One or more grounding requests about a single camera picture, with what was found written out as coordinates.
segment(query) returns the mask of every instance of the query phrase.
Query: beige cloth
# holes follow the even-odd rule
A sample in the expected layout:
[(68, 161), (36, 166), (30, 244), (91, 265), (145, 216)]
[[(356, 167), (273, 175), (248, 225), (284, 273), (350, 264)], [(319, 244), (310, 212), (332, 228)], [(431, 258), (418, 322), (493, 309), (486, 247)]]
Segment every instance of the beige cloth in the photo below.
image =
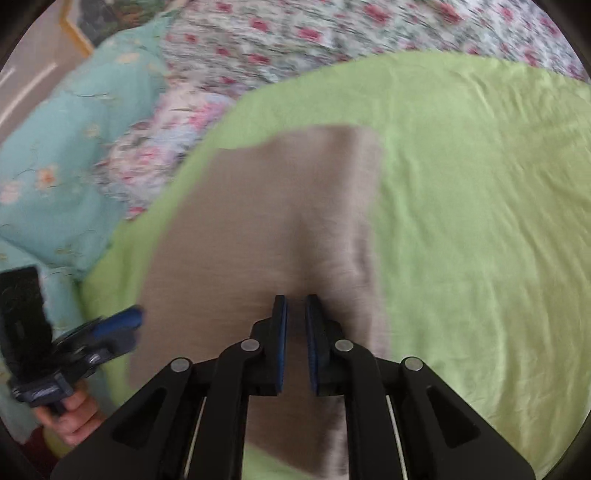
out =
[(154, 256), (132, 382), (177, 356), (217, 357), (284, 294), (284, 392), (251, 397), (246, 439), (319, 477), (346, 474), (344, 408), (312, 395), (302, 300), (317, 293), (349, 338), (388, 355), (368, 222), (380, 158), (372, 131), (341, 126), (220, 151)]

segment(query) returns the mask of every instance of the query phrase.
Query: human hand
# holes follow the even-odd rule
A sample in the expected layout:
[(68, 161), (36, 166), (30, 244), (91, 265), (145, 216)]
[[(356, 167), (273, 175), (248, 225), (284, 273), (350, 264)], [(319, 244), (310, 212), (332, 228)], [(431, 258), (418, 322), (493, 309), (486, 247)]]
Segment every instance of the human hand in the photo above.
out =
[(78, 445), (105, 421), (83, 382), (76, 386), (71, 397), (61, 402), (67, 410), (61, 417), (54, 417), (47, 407), (34, 408), (33, 412), (43, 426), (54, 430), (67, 445)]

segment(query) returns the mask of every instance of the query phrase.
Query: green bedsheet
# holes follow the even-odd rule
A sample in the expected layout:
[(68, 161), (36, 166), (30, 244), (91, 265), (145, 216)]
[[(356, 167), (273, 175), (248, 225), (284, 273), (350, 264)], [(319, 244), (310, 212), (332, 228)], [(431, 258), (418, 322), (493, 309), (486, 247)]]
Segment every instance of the green bedsheet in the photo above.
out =
[[(541, 478), (591, 399), (591, 90), (575, 80), (402, 53), (250, 93), (116, 230), (82, 285), (87, 315), (136, 301), (160, 233), (217, 148), (335, 123), (369, 125), (384, 143), (374, 228), (394, 358), (425, 359)], [(107, 367), (119, 402), (125, 365)], [(301, 475), (247, 449), (245, 477)]]

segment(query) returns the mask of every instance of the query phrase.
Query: pink floral pattern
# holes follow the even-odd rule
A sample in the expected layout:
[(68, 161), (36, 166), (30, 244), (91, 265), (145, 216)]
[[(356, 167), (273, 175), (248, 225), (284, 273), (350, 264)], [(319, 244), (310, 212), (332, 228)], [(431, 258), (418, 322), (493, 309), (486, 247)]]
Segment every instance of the pink floral pattern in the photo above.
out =
[(55, 165), (51, 165), (46, 168), (39, 168), (37, 170), (37, 181), (35, 182), (35, 188), (37, 190), (47, 190), (49, 188), (57, 186)]
[(190, 82), (173, 83), (161, 95), (154, 116), (131, 126), (95, 165), (95, 182), (104, 194), (127, 204), (128, 219), (152, 204), (186, 153), (234, 105), (231, 98), (204, 92)]
[(321, 66), (401, 50), (521, 61), (589, 81), (531, 0), (194, 0), (162, 46), (178, 75), (234, 98)]

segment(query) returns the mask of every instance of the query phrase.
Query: pillow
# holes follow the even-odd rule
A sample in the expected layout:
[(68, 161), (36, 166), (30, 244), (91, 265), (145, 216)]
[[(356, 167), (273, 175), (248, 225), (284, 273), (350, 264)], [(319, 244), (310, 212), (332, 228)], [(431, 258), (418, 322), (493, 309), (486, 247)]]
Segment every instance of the pillow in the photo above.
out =
[(171, 15), (105, 41), (0, 150), (0, 237), (82, 278), (124, 213), (90, 168), (165, 88), (158, 42)]
[[(0, 239), (0, 271), (35, 265), (39, 272), (39, 283), (43, 294), (43, 310), (52, 324), (54, 338), (81, 325), (84, 318), (80, 311), (72, 272), (67, 267), (49, 268), (37, 258)], [(13, 438), (25, 442), (37, 422), (25, 405), (10, 396), (7, 381), (10, 373), (0, 356), (0, 417)], [(112, 411), (112, 402), (107, 395), (102, 373), (89, 379), (89, 387), (98, 399), (103, 411)]]

